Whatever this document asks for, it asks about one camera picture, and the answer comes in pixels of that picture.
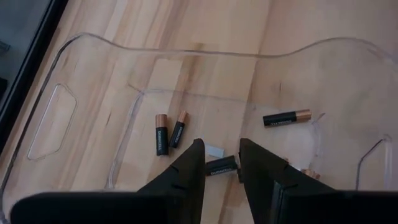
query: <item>small white label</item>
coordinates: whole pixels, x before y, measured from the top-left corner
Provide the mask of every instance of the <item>small white label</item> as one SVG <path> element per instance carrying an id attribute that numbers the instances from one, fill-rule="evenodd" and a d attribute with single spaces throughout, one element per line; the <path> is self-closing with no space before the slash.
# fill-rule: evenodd
<path id="1" fill-rule="evenodd" d="M 157 131 L 157 150 L 162 150 L 162 131 Z"/>
<path id="2" fill-rule="evenodd" d="M 210 175 L 222 174 L 224 172 L 229 172 L 229 171 L 232 171 L 232 170 L 233 170 L 232 168 L 225 168 L 225 169 L 222 169 L 222 170 L 210 172 Z"/>
<path id="3" fill-rule="evenodd" d="M 288 120 L 288 121 L 279 121 L 279 122 L 275 122 L 275 123 L 271 123 L 269 125 L 281 125 L 281 124 L 289 124 L 291 123 L 292 120 Z"/>

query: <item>clear plastic bin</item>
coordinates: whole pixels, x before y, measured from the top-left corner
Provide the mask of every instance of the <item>clear plastic bin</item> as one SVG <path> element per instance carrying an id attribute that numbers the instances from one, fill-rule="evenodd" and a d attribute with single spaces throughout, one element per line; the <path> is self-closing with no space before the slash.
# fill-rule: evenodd
<path id="1" fill-rule="evenodd" d="M 42 87 L 3 183 L 2 210 L 8 216 L 39 192 L 138 190 L 195 138 L 225 156 L 249 138 L 336 189 L 396 190 L 397 71 L 377 47 L 354 39 L 265 56 L 127 49 L 79 34 Z M 262 122 L 302 109 L 311 121 Z M 155 115 L 168 115 L 171 133 L 181 110 L 189 116 L 180 149 L 157 157 Z M 202 220 L 222 207 L 251 217 L 244 201 L 235 175 L 209 177 Z"/>

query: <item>aa battery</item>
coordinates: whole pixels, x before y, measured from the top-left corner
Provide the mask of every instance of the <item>aa battery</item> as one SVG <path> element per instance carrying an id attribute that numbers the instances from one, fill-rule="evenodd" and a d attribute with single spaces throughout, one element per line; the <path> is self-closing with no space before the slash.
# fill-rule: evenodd
<path id="1" fill-rule="evenodd" d="M 278 126 L 295 122 L 305 122 L 311 119 L 310 110 L 299 110 L 280 114 L 263 116 L 264 126 Z"/>
<path id="2" fill-rule="evenodd" d="M 167 115 L 157 114 L 155 117 L 156 125 L 156 156 L 167 156 L 169 154 L 169 144 L 167 135 Z"/>
<path id="3" fill-rule="evenodd" d="M 178 117 L 177 122 L 175 123 L 174 130 L 172 137 L 170 138 L 169 146 L 176 149 L 178 148 L 178 144 L 180 143 L 182 133 L 185 127 L 185 118 L 187 117 L 188 113 L 186 111 L 182 111 L 180 116 Z"/>
<path id="4" fill-rule="evenodd" d="M 206 175 L 217 175 L 225 172 L 233 171 L 238 168 L 234 156 L 228 156 L 206 163 Z"/>

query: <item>black battery body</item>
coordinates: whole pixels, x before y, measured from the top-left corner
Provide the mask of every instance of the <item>black battery body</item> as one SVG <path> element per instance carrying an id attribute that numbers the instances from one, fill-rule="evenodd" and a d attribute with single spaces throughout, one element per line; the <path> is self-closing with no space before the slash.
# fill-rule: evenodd
<path id="1" fill-rule="evenodd" d="M 206 175 L 217 175 L 236 170 L 238 165 L 234 156 L 228 156 L 206 163 Z"/>
<path id="2" fill-rule="evenodd" d="M 167 139 L 167 128 L 156 128 L 156 156 L 168 156 L 169 145 Z"/>
<path id="3" fill-rule="evenodd" d="M 276 126 L 289 124 L 297 121 L 296 112 L 286 112 L 280 114 L 267 115 L 262 117 L 264 126 Z"/>
<path id="4" fill-rule="evenodd" d="M 174 126 L 172 137 L 170 138 L 169 146 L 176 149 L 180 143 L 185 124 L 177 121 Z"/>
<path id="5" fill-rule="evenodd" d="M 264 126 L 279 126 L 295 122 L 306 122 L 311 120 L 312 113 L 309 109 L 298 110 L 280 114 L 263 116 Z"/>

